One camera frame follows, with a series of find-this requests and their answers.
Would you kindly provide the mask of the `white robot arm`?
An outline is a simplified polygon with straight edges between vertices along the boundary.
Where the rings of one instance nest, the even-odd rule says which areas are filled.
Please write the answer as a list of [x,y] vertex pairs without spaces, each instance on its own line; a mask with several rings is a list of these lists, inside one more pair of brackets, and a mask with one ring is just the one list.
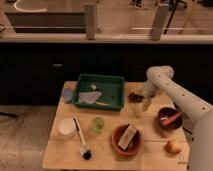
[[158,89],[165,92],[194,123],[188,171],[213,171],[213,105],[175,83],[171,66],[153,66],[146,71],[142,86],[145,98],[153,98]]

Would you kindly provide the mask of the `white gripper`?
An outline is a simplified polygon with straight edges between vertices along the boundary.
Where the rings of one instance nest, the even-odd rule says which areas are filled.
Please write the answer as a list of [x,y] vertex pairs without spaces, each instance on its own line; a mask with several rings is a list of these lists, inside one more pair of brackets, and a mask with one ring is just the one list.
[[142,100],[142,111],[145,112],[148,110],[149,106],[152,103],[152,99],[156,96],[155,91],[143,91],[143,100]]

